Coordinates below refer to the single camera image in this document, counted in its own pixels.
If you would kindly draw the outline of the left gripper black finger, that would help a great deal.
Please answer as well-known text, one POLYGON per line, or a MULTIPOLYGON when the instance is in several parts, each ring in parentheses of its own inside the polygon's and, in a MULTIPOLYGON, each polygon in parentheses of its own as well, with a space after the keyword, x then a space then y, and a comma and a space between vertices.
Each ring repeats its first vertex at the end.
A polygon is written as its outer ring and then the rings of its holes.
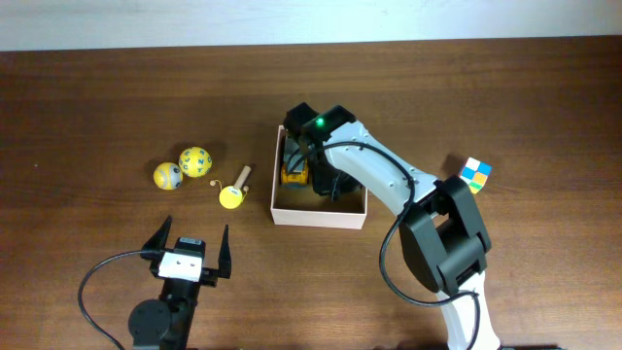
POLYGON ((225 225, 222 237, 222 243, 218 256, 218 276, 220 278, 229 279, 232 270, 232 257, 229 247, 229 226, 225 225))
POLYGON ((172 221, 172 217, 167 216, 160 228, 144 243, 140 254, 143 260, 153 260, 164 252, 172 221))

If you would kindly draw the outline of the yellow grey dump truck toy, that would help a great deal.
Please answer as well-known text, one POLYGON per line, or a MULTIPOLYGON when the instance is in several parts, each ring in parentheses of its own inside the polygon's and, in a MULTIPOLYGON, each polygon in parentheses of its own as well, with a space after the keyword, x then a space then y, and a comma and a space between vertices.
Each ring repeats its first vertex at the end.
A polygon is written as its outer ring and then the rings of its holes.
POLYGON ((283 144, 281 185, 286 188, 304 188, 309 183, 307 161, 292 137, 287 136, 283 144))

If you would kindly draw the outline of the yellow wooden rattle drum toy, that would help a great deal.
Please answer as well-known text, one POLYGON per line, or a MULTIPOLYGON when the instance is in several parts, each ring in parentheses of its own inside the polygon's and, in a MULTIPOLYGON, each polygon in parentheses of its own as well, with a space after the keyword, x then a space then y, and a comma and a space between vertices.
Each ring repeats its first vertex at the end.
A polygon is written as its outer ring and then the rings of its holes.
POLYGON ((214 179, 210 181, 211 187, 219 187, 220 189, 219 202, 223 208, 233 210, 243 203, 250 189, 246 182, 251 171, 251 166, 244 165, 234 183, 226 187, 220 180, 214 179))

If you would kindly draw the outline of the yellow and grey ball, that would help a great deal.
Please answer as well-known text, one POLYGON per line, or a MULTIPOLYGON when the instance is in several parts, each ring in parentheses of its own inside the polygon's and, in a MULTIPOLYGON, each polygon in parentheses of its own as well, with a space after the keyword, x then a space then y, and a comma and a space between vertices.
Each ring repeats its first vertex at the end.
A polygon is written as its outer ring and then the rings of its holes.
POLYGON ((173 162, 163 162, 154 171, 153 178, 156 186, 161 190, 172 191, 183 183, 184 174, 181 168, 173 162))

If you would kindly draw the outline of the yellow ball with blue letters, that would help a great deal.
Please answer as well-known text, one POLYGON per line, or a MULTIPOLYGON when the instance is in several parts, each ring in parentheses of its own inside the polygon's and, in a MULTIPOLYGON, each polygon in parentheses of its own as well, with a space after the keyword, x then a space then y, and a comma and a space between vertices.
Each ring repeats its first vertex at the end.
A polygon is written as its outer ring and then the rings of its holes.
POLYGON ((200 147, 189 147, 179 157, 182 172, 191 178, 198 178, 210 172, 213 160, 210 154, 200 147))

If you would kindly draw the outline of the colourful puzzle cube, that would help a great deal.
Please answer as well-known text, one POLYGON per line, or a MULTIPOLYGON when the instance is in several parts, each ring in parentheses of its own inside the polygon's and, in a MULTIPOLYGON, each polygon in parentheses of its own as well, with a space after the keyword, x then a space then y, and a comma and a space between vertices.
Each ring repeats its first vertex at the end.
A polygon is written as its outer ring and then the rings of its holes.
POLYGON ((469 157, 463 165, 459 177, 467 184, 473 194, 479 193, 492 172, 492 166, 476 158, 469 157))

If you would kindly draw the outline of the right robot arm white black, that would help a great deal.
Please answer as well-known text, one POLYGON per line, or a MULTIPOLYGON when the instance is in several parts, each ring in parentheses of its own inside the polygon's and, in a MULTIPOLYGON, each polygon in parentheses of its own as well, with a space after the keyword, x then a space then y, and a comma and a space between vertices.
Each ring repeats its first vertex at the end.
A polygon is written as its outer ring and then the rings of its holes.
POLYGON ((379 269, 401 299, 417 299, 389 277, 386 253, 394 236, 411 274, 434 293, 450 349, 499 349, 484 282, 492 241, 463 176, 445 180, 409 164, 377 141, 357 117, 340 105, 326 112, 301 103, 283 122, 297 144, 286 160, 292 172, 306 163, 313 191, 330 199, 359 189, 371 191, 394 215, 379 252, 379 269))

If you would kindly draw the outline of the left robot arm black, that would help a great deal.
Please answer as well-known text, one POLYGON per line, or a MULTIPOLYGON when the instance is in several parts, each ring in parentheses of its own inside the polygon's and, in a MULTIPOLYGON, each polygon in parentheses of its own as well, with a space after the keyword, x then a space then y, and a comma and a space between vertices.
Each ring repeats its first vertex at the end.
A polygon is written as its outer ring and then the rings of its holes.
POLYGON ((157 298, 137 304, 128 318, 132 347, 140 350, 182 350, 187 347, 198 296, 203 287, 215 288, 231 276, 229 228, 224 228, 218 266, 205 267, 206 243, 179 237, 172 248, 166 246, 172 218, 143 245, 140 257, 150 263, 153 277, 163 281, 157 298))

